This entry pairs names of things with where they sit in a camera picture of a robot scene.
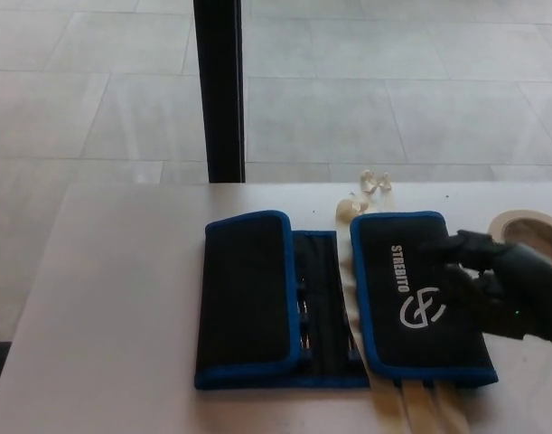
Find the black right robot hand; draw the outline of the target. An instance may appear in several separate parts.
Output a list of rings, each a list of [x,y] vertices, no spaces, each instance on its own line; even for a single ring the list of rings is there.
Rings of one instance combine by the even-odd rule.
[[[420,245],[441,273],[444,298],[466,309],[484,333],[534,335],[552,343],[552,263],[522,243],[458,231]]]

